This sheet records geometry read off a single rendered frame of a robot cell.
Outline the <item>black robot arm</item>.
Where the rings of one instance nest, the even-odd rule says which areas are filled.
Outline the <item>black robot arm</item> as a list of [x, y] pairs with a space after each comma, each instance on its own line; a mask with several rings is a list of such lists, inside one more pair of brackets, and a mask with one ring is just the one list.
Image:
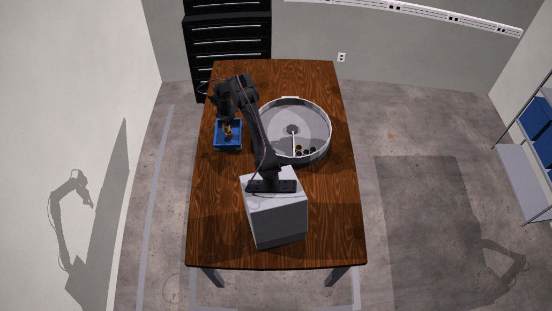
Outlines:
[[[250, 76], [244, 73], [239, 76], [242, 88], [251, 103], [251, 106], [256, 114], [256, 119], [253, 112], [241, 90], [237, 77], [230, 77], [225, 82], [217, 82], [214, 84], [214, 95], [210, 97], [210, 102], [217, 107], [217, 112], [222, 115], [221, 107], [228, 108], [232, 101], [236, 108], [240, 109], [246, 123], [249, 127], [250, 135], [253, 141], [255, 155], [255, 168], [257, 170], [264, 156], [264, 145], [266, 146], [265, 159], [258, 170], [259, 175], [263, 180], [252, 180], [247, 188], [248, 193], [296, 193], [296, 180], [279, 180], [278, 172], [282, 171], [278, 157], [272, 145], [266, 138], [266, 133], [259, 115], [258, 90]], [[249, 86], [248, 88], [247, 85]], [[231, 101], [232, 98], [232, 101]], [[219, 103], [220, 102], [220, 103]], [[220, 107], [221, 106], [221, 107]]]

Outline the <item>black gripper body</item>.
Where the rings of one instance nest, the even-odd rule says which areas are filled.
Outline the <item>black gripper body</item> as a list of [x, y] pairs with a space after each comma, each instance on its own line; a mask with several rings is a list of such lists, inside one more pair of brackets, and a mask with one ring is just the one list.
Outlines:
[[216, 113], [215, 116], [220, 118], [220, 120], [223, 123], [226, 123], [229, 120], [231, 120], [233, 117], [235, 117], [235, 113], [238, 112], [238, 109], [235, 106], [231, 105], [228, 108], [221, 107], [221, 111], [222, 111], [222, 115], [220, 115], [219, 113]]

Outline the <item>white round turntable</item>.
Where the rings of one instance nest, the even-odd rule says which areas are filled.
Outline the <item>white round turntable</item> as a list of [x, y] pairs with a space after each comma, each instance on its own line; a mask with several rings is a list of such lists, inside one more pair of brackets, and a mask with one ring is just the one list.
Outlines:
[[[328, 115], [315, 103], [299, 97], [282, 96], [262, 106], [259, 115], [278, 157], [280, 166], [304, 168], [321, 160], [330, 146], [332, 132]], [[295, 156], [295, 146], [302, 151], [314, 146], [317, 151]]]

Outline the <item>blue open tray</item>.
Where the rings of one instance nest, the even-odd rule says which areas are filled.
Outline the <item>blue open tray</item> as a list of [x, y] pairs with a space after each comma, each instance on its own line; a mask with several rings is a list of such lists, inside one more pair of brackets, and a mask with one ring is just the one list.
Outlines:
[[220, 119], [216, 119], [213, 141], [214, 148], [220, 150], [236, 150], [236, 148], [241, 148], [242, 118], [234, 118], [232, 121], [230, 129], [232, 130], [233, 136], [231, 139], [226, 138], [226, 133], [222, 131], [222, 125], [223, 122]]

